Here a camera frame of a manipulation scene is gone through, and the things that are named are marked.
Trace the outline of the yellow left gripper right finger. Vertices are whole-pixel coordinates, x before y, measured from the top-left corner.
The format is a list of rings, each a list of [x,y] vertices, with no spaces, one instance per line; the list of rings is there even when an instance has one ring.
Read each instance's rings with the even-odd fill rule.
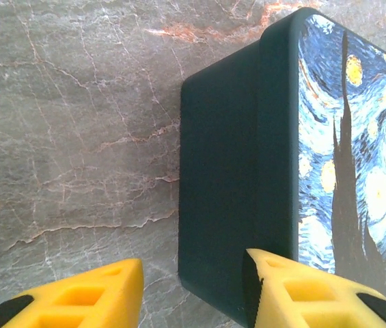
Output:
[[[247,328],[386,328],[386,297],[261,249],[242,267]]]

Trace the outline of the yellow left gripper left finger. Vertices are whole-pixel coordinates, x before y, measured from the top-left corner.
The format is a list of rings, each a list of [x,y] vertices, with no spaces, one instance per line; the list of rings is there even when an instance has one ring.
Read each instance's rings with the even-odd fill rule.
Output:
[[[138,328],[143,265],[129,258],[0,303],[0,328]]]

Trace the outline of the teal starry night tin box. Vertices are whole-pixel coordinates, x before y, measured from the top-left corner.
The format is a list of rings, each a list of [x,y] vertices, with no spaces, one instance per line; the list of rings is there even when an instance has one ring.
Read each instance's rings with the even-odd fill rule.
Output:
[[[248,248],[386,296],[386,52],[312,8],[182,84],[178,274],[243,328]]]

